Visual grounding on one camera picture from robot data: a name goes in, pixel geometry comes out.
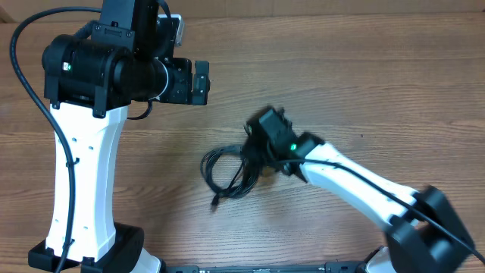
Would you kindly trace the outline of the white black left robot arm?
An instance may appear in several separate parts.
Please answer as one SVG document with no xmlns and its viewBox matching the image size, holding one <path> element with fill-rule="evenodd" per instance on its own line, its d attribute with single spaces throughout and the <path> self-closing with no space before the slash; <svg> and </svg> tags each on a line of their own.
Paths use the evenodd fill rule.
<svg viewBox="0 0 485 273">
<path fill-rule="evenodd" d="M 49 272 L 161 272 L 143 229 L 114 221 L 118 143 L 132 102 L 205 105 L 209 64 L 174 56 L 184 22 L 164 1 L 106 1 L 99 15 L 57 36 L 42 55 L 55 204 L 48 236 L 28 263 Z"/>
</svg>

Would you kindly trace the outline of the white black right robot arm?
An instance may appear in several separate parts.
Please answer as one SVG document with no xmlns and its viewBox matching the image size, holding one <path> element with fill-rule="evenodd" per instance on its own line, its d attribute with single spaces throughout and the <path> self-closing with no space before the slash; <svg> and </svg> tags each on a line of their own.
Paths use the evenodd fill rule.
<svg viewBox="0 0 485 273">
<path fill-rule="evenodd" d="M 386 246 L 360 272 L 454 272 L 470 256 L 484 257 L 445 194 L 419 191 L 359 165 L 313 133 L 297 135 L 282 109 L 267 106 L 245 124 L 242 153 L 251 166 L 271 167 L 328 190 L 382 230 Z"/>
</svg>

